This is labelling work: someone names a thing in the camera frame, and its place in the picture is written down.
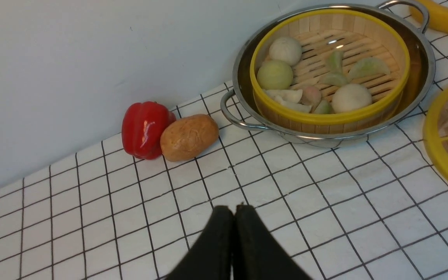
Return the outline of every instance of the white tile countertop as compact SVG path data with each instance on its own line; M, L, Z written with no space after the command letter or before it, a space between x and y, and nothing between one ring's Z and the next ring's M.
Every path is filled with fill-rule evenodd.
M448 183L421 133L448 85L448 35L427 37L432 90L359 145L315 149L239 129L219 110L225 83L174 110L219 124L219 140L192 161L135 161L115 135L0 189L0 280L161 279L214 206L241 202L316 280L448 279ZM228 106L253 122L236 100Z

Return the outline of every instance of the white dumpling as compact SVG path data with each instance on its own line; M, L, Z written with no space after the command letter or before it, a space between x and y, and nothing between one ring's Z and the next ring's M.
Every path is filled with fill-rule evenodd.
M281 104L282 106L285 106L286 108L290 108L291 110L295 110L301 113L309 113L312 109L312 106L285 101L279 95L274 98L274 101Z
M269 57L293 66L302 58L302 45L292 37L279 37L269 47Z
M266 90L265 93L272 99L280 96L284 101L298 103L302 98L302 90Z
M335 113L346 113L372 104L371 92L359 84L347 84L340 87L331 99Z

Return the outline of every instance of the toy food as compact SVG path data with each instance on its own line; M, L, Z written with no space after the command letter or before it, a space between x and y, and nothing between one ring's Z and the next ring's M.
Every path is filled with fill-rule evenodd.
M197 114L173 122L160 137L162 154L168 161L188 161L219 138L219 126L208 115Z
M139 159L162 155L160 136L176 121L176 116L162 104L147 101L132 104L122 121L122 145L126 153Z
M372 96L363 85L347 84L340 87L331 99L331 106L335 113L345 113L372 104Z
M293 82L293 70L284 61L265 61L257 72L257 81L265 90L285 90Z
M292 37L279 37L269 47L269 57L293 66L302 57L302 45Z

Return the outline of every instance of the red bell pepper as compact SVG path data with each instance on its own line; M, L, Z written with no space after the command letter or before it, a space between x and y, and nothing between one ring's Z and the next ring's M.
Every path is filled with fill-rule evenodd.
M160 136L176 121L176 115L162 104L152 101L134 103L122 121L122 145L126 153L139 159L162 155Z

